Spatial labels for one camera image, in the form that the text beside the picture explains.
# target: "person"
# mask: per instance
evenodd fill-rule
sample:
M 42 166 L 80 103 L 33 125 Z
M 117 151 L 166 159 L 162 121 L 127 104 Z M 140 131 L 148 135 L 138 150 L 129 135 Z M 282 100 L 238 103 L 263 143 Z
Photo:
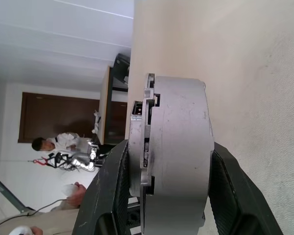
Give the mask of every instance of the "person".
M 47 154 L 59 151 L 66 153 L 87 152 L 88 138 L 81 138 L 76 133 L 62 133 L 55 138 L 44 139 L 42 137 L 34 139 L 31 146 L 36 151 L 44 151 Z
M 0 225 L 0 235 L 8 235 L 13 229 L 21 225 L 30 227 L 34 235 L 71 235 L 78 208 L 86 193 L 84 185 L 79 182 L 76 182 L 75 185 L 78 187 L 77 191 L 65 201 L 62 201 L 58 207 L 53 208 L 50 212 L 39 212 L 34 216 L 10 219 Z

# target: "gray surface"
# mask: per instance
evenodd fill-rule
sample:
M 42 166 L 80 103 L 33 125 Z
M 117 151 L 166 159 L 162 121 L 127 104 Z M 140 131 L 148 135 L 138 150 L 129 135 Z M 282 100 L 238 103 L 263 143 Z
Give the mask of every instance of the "gray surface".
M 204 223 L 214 149 L 205 84 L 157 76 L 152 89 L 151 80 L 149 76 L 141 125 L 132 115 L 129 136 L 131 192 L 138 193 L 140 181 L 142 231 L 145 235 L 195 235 Z M 160 106 L 152 107 L 149 126 L 148 105 L 154 94 L 160 94 Z M 146 195 L 144 210 L 143 187 L 151 185 L 151 176 L 155 177 L 154 195 Z

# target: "metal frame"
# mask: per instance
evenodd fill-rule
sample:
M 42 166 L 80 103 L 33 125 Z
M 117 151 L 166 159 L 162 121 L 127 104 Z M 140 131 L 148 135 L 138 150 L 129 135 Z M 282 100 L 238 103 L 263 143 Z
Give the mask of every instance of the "metal frame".
M 1 181 L 0 193 L 20 212 L 24 213 L 32 209 L 26 207 Z

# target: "brown door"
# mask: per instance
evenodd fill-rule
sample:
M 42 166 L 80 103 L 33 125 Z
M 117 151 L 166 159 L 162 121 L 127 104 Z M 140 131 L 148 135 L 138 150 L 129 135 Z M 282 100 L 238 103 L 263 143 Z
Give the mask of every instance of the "brown door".
M 91 137 L 95 122 L 93 113 L 98 109 L 99 100 L 95 99 L 23 93 L 18 142 L 56 137 L 64 132 Z

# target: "ceiling panel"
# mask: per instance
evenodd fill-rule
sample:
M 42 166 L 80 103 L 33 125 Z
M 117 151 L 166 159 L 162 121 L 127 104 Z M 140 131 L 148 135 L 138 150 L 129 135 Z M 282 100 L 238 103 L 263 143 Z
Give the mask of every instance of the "ceiling panel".
M 134 0 L 0 0 L 0 78 L 95 90 L 130 56 Z
M 131 46 L 133 20 L 52 0 L 0 0 L 0 22 Z
M 0 23 L 0 43 L 20 47 L 114 61 L 118 53 L 130 56 L 130 47 L 122 47 L 97 41 L 84 40 L 56 33 L 45 33 L 34 29 L 14 27 Z
M 134 0 L 54 0 L 78 6 L 89 7 L 126 17 L 134 17 Z

